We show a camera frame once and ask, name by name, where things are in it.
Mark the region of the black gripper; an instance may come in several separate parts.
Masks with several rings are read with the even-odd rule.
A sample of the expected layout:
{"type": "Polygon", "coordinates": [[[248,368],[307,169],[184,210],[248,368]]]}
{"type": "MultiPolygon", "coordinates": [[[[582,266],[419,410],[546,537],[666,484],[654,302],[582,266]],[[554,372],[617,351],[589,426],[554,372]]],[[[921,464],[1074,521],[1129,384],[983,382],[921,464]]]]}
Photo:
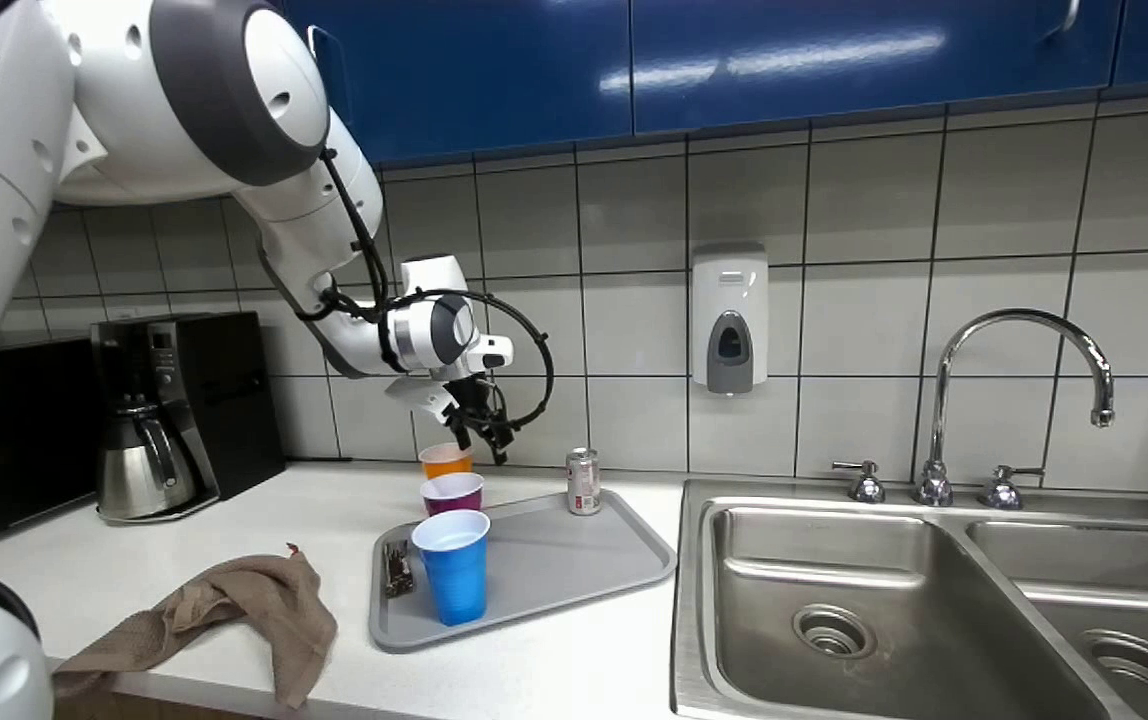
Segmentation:
{"type": "Polygon", "coordinates": [[[513,459],[513,420],[503,410],[503,391],[496,384],[487,384],[485,377],[468,377],[468,382],[448,382],[448,431],[457,442],[458,452],[472,447],[472,442],[487,446],[490,464],[507,464],[513,459]]]}

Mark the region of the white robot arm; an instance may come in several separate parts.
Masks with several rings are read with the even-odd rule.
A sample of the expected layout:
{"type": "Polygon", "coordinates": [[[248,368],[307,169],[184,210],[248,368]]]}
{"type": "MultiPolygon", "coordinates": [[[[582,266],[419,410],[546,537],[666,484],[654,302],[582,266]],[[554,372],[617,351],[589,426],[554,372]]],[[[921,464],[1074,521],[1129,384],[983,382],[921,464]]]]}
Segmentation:
{"type": "Polygon", "coordinates": [[[382,192],[304,36],[266,0],[0,0],[0,316],[61,205],[234,200],[322,362],[389,368],[458,446],[518,426],[448,258],[382,269],[382,192]]]}

